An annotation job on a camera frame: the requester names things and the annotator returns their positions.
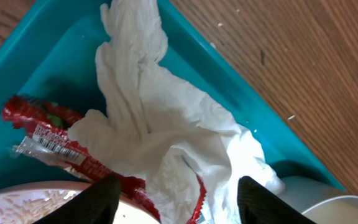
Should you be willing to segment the large white plate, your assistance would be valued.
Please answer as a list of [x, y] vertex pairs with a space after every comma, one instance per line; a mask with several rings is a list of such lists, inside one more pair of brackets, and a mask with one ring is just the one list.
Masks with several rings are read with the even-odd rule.
[[[92, 184], [46, 181], [0, 191], [0, 223], [35, 223], [59, 209]], [[120, 195], [113, 223], [158, 223], [141, 205]]]

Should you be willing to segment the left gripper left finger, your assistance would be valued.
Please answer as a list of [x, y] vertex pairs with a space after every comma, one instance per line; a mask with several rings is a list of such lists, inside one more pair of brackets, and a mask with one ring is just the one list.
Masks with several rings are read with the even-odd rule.
[[34, 224], [112, 224], [121, 186], [111, 174]]

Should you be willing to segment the red snack wrapper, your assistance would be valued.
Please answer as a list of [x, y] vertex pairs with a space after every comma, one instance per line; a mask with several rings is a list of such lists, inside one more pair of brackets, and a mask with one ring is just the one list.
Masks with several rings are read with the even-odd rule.
[[154, 218], [160, 218], [146, 194], [144, 180], [109, 170], [90, 156], [87, 148], [69, 140], [68, 128], [82, 119], [82, 114], [51, 101], [14, 95], [4, 104], [1, 118], [11, 122], [15, 129], [24, 129], [26, 137], [17, 148], [19, 154], [34, 157], [48, 166], [60, 167], [91, 183], [113, 174], [119, 179], [125, 196], [143, 206]]

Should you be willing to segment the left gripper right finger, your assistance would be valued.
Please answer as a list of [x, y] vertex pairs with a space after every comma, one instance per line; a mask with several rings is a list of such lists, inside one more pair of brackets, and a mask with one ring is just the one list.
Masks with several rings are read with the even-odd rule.
[[249, 176], [238, 181], [242, 224], [315, 224]]

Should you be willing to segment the white tissue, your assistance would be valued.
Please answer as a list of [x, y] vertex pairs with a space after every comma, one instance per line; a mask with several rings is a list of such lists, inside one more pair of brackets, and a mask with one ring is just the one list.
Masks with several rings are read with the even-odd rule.
[[160, 66], [168, 38], [155, 1], [113, 1], [100, 12], [111, 38], [95, 56], [106, 112], [89, 110], [68, 129], [72, 141], [113, 172], [144, 180], [162, 223], [189, 221], [202, 187], [214, 223], [239, 223], [241, 177], [283, 190], [251, 131]]

